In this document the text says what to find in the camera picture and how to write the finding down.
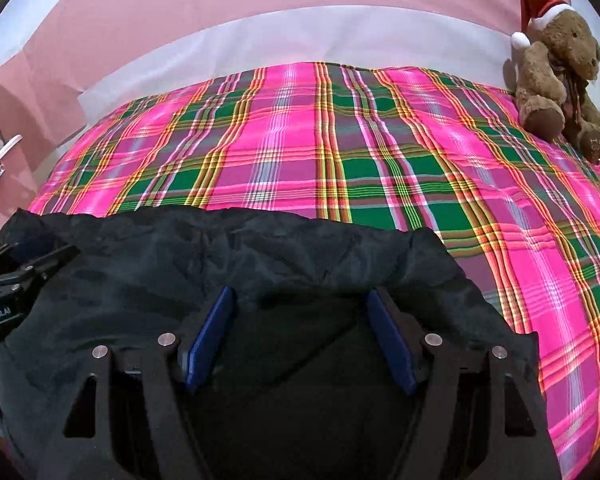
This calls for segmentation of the brown teddy bear santa hat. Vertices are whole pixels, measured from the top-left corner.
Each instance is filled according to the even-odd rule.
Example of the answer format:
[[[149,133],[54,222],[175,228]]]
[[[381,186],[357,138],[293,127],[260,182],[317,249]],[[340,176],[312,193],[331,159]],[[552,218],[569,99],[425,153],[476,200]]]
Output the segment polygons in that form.
[[[585,160],[600,162],[600,111],[588,84],[600,72],[600,44],[564,0],[520,0],[521,53],[515,91],[518,122],[547,142],[563,136]]]

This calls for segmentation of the white bed headboard panel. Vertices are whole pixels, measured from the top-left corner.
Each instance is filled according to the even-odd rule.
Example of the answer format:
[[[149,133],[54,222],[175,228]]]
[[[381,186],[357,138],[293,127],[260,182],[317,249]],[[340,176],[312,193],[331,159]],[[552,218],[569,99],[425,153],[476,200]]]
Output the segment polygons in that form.
[[[79,103],[94,125],[142,96],[300,62],[425,67],[510,89],[512,56],[504,32],[458,18],[390,6],[311,6],[240,18],[172,41],[97,81]]]

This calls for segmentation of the pink plaid bed blanket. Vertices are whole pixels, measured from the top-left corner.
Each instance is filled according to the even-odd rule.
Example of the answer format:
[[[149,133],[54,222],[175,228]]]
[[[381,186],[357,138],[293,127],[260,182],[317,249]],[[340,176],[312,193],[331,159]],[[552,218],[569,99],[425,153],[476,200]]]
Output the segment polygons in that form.
[[[145,93],[84,133],[31,210],[164,205],[434,230],[514,330],[539,334],[562,475],[600,449],[600,166],[522,130],[506,91],[314,62]]]

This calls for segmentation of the black puffer jacket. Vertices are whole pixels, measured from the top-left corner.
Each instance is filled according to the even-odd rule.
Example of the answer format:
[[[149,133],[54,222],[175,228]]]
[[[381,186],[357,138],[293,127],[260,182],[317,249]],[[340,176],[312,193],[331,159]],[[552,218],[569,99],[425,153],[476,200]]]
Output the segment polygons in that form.
[[[542,479],[558,466],[539,341],[515,333],[430,229],[184,206],[20,210],[0,246],[79,249],[0,325],[0,438],[31,479]],[[188,324],[235,307],[185,385]],[[413,356],[393,379],[374,289]]]

